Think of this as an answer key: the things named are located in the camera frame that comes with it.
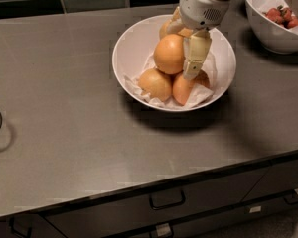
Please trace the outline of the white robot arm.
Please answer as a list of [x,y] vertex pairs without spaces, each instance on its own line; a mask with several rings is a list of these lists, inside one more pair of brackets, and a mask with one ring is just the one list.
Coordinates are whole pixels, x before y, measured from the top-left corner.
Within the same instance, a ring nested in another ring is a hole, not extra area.
[[184,28],[192,31],[185,43],[185,79],[192,80],[198,76],[212,43],[209,30],[222,21],[228,7],[229,0],[179,1],[167,33],[176,34]]

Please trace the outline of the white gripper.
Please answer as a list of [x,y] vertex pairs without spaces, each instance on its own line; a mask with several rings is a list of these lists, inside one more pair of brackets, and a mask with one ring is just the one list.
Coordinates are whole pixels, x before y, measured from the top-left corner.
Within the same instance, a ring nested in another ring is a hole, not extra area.
[[217,26],[229,7],[229,0],[180,0],[166,28],[167,34],[180,34],[185,26],[198,30],[184,41],[183,76],[196,78],[209,53],[212,39],[207,30]]

